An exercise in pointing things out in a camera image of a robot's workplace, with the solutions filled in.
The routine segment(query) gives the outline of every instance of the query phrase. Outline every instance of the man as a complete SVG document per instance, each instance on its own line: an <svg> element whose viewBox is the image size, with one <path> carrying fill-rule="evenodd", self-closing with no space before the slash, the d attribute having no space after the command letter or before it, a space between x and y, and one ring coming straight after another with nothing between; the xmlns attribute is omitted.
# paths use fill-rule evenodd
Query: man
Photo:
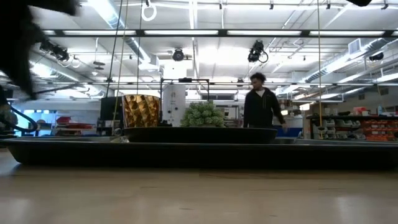
<svg viewBox="0 0 398 224"><path fill-rule="evenodd" d="M270 89L263 87L266 76L255 73L250 77L253 89L246 95L244 102L243 127L247 128L271 128L273 115L275 115L284 130L286 124L280 113L278 99Z"/></svg>

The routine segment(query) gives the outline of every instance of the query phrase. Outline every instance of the gold vase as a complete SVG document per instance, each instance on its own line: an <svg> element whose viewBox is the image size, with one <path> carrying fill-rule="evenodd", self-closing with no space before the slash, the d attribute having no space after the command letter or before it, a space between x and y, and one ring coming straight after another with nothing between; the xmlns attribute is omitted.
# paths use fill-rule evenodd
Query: gold vase
<svg viewBox="0 0 398 224"><path fill-rule="evenodd" d="M123 119L125 128L156 127L160 113L160 99L149 95L125 95Z"/></svg>

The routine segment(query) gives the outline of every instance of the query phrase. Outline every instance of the ceiling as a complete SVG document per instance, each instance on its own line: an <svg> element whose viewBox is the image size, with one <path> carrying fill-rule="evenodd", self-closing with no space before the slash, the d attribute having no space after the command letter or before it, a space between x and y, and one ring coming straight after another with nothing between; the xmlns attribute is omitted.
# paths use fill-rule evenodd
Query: ceiling
<svg viewBox="0 0 398 224"><path fill-rule="evenodd" d="M107 0L96 1L101 4ZM192 7L194 16L190 16L190 1L168 0L151 1L156 6L157 14L151 21L141 17L141 1L113 1L116 12L121 6L121 18L128 29L338 29L338 30L392 30L398 28L398 1L389 0L389 7L385 10L384 1L372 1L365 8L348 4L348 1L332 1L331 8L326 9L328 1L320 1L319 25L317 1L314 0L274 0L274 9L269 10L270 1L255 0L222 0L223 9L220 10L219 0L198 0L197 7ZM109 29L109 25L91 5L92 1L81 1L78 16L68 16L59 12L48 11L32 7L35 22L43 30L51 29ZM149 17L152 9L146 9ZM249 49L253 43L261 39L269 55L267 63L249 63L247 60ZM246 78L254 72L262 72L268 82L291 83L297 82L295 75L304 75L308 71L318 68L318 64L344 52L352 38L255 38L255 37L141 37L136 39L142 49L148 54L159 58L159 65L166 67L172 63L171 52L181 48L188 60L181 62L187 68L187 76L194 77L193 43L196 44L195 60L198 65L197 77L210 78L215 82L236 82L238 78ZM138 69L137 55L122 38L99 37L96 44L95 37L52 37L51 41L66 47L71 59L67 62L57 62L53 57L44 55L48 66L57 69L60 65L64 73L72 73L81 82L105 82L111 74L114 81L120 74L121 82L135 82L137 75L139 82L158 82L159 71ZM329 74L328 82L339 82L341 77L357 74L381 63L394 60L398 54L395 44L391 44L384 51L383 61L367 62L358 58L346 66ZM32 54L43 56L38 45L32 49ZM104 70L98 70L93 75L94 61L103 62ZM104 85L95 85L100 90ZM154 89L156 86L140 85L140 89ZM236 86L218 86L213 88L237 88ZM270 86L275 90L277 85ZM121 85L120 89L134 90L135 85Z"/></svg>

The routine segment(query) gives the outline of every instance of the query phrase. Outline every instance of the curly hair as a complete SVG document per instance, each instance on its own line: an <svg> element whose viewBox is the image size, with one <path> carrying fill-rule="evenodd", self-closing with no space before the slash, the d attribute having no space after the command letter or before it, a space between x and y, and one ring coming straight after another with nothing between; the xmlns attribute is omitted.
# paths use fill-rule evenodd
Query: curly hair
<svg viewBox="0 0 398 224"><path fill-rule="evenodd" d="M256 72L252 76L250 76L250 80L253 80L253 78L257 78L262 83L264 83L267 80L266 76L263 73L259 73L259 72Z"/></svg>

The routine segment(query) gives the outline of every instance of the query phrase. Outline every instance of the man's hand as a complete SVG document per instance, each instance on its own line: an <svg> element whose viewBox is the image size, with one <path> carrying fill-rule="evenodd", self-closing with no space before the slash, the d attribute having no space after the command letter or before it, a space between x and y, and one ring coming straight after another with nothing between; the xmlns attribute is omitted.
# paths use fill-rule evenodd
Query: man's hand
<svg viewBox="0 0 398 224"><path fill-rule="evenodd" d="M282 124L282 129L284 130L284 133L286 133L289 130L286 123Z"/></svg>

